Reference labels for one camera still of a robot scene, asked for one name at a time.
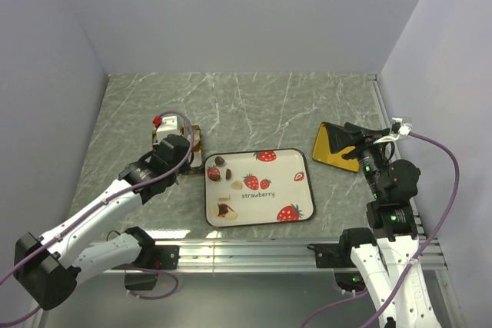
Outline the dark round chocolate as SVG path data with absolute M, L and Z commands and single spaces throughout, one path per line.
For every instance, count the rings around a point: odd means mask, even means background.
M 223 157 L 220 157 L 220 156 L 217 156 L 215 159 L 214 159 L 214 162 L 216 163 L 216 165 L 224 165 L 225 163 L 225 160 Z

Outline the white heart chocolate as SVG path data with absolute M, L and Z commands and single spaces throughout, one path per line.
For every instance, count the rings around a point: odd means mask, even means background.
M 240 190 L 242 188 L 242 182 L 241 181 L 234 181 L 231 184 L 231 188 L 234 190 Z

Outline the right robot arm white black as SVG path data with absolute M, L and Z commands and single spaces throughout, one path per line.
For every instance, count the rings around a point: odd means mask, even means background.
M 408 135 L 411 125 L 397 120 L 382 130 L 349 123 L 325 127 L 331 154 L 359 163 L 374 198 L 367 204 L 369 226 L 344 230 L 338 248 L 341 262 L 357 268 L 376 310 L 365 326 L 439 327 L 411 206 L 421 172 L 410 161 L 386 155 L 386 147 Z

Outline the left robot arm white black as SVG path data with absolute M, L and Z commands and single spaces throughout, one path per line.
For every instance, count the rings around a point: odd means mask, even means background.
M 40 237 L 27 233 L 15 245 L 14 278 L 43 310 L 63 303 L 76 287 L 121 265 L 155 264 L 155 241 L 140 227 L 114 240 L 92 241 L 119 218 L 143 207 L 172 186 L 191 163 L 193 140 L 169 134 L 118 177 L 89 205 Z

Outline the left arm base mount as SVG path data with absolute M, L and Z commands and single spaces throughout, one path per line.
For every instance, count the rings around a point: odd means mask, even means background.
M 179 251 L 177 245 L 154 246 L 144 257 L 138 257 L 125 271 L 125 289 L 135 297 L 137 292 L 154 290 L 159 278 L 164 277 L 171 281 L 171 289 L 165 296 L 173 294 L 178 289 L 179 281 L 171 271 L 177 269 Z

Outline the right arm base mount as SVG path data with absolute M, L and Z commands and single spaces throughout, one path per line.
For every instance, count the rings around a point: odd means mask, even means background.
M 339 244 L 308 244 L 307 249 L 314 253 L 317 269 L 334 271 L 334 285 L 341 293 L 358 294 L 365 290 L 365 282 L 356 266 L 341 255 Z

